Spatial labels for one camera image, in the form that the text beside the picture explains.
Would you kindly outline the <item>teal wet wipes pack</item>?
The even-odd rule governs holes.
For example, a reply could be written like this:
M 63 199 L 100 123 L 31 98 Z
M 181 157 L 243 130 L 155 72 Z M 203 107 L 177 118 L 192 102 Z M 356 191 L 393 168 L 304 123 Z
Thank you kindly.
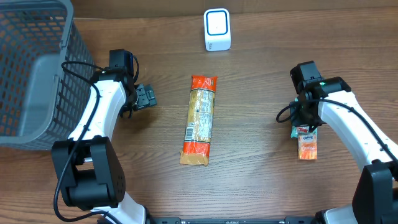
M 299 135 L 307 135 L 307 134 L 314 134 L 314 135 L 318 135 L 317 133 L 317 129 L 315 129 L 314 131 L 310 132 L 310 127 L 309 126 L 292 126 L 292 132 L 290 134 L 291 138 L 295 138 L 297 139 Z

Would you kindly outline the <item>orange Kleenex tissue pack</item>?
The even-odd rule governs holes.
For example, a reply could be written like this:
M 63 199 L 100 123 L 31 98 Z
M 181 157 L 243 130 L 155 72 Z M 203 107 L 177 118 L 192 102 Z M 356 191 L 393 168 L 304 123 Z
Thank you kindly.
M 317 159 L 317 135 L 304 134 L 298 136 L 298 158 L 301 160 Z

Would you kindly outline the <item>orange spaghetti package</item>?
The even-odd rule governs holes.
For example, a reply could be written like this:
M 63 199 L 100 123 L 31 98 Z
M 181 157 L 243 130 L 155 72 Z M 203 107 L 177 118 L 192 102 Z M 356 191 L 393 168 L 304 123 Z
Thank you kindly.
M 193 75 L 180 163 L 209 163 L 217 77 Z

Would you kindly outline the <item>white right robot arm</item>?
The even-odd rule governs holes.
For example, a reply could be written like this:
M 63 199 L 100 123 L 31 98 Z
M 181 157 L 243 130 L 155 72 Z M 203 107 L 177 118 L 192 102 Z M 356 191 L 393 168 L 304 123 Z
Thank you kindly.
M 317 212 L 314 222 L 397 223 L 397 143 L 366 114 L 341 77 L 323 78 L 313 61 L 296 65 L 290 77 L 298 94 L 290 120 L 311 130 L 329 125 L 361 171 L 351 203 Z

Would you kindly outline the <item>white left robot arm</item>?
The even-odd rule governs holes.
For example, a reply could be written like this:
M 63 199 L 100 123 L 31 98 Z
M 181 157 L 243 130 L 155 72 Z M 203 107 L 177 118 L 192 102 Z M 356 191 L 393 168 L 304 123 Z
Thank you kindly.
M 155 106 L 150 85 L 138 84 L 137 57 L 124 49 L 110 50 L 109 65 L 94 67 L 90 97 L 83 115 L 64 141 L 54 142 L 51 153 L 57 175 L 53 210 L 64 222 L 95 215 L 105 223 L 154 223 L 145 206 L 126 192 L 123 168 L 111 138 L 123 113 Z

